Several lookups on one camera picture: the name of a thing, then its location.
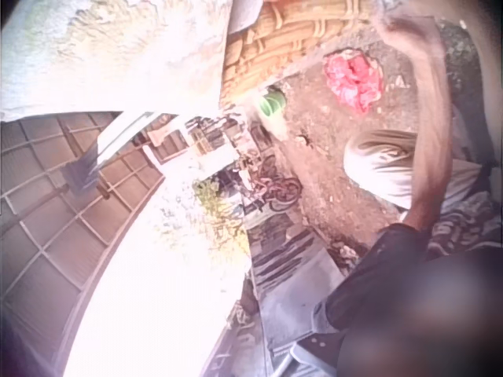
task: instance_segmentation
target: person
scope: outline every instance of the person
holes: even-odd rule
[[[407,212],[315,306],[314,331],[339,334],[338,377],[487,375],[503,350],[501,204],[484,167],[453,159],[446,52],[435,20],[401,7],[377,17],[376,29],[412,62],[419,131],[355,135],[344,168],[362,189]],[[501,87],[491,86],[500,97]],[[491,111],[488,121],[497,122]],[[427,261],[432,255],[448,256]]]

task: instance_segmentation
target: red cloth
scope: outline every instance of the red cloth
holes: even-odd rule
[[[379,64],[361,51],[345,49],[325,58],[327,84],[341,104],[366,114],[383,93],[383,73]]]

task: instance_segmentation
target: dirt ground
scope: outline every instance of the dirt ground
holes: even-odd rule
[[[468,136],[472,140],[469,150],[472,159],[481,160],[484,148],[481,152],[477,147],[487,145],[488,135],[480,133],[484,118],[480,118],[483,107],[476,50],[460,27],[442,25],[442,34],[453,103],[465,121],[477,125],[468,130],[472,133]],[[382,42],[365,44],[349,39],[347,47],[360,48],[380,62],[387,87],[383,97],[368,114],[354,113],[337,103],[318,62],[277,84],[288,101],[284,113],[288,139],[277,142],[277,148],[303,183],[301,204],[308,222],[332,240],[342,240],[363,254],[380,229],[398,220],[398,211],[351,182],[343,170],[343,150],[352,135],[364,130],[416,132],[417,88],[407,58]],[[397,79],[401,81],[398,77],[405,85],[396,86]],[[315,148],[299,143],[299,134],[307,136]]]

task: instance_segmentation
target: woven bamboo panel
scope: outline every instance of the woven bamboo panel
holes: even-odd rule
[[[301,59],[322,43],[369,22],[370,0],[264,2],[254,25],[227,40],[221,106]]]
[[[128,143],[101,170],[97,189],[68,191],[60,167],[112,120],[110,113],[81,113],[2,124],[2,311],[40,368],[54,375],[64,370],[108,261],[163,180]]]

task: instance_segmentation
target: pink plastic bag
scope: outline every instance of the pink plastic bag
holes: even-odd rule
[[[327,84],[339,99],[360,114],[369,112],[370,104],[383,93],[383,71],[376,60],[361,51],[345,49],[325,57]]]

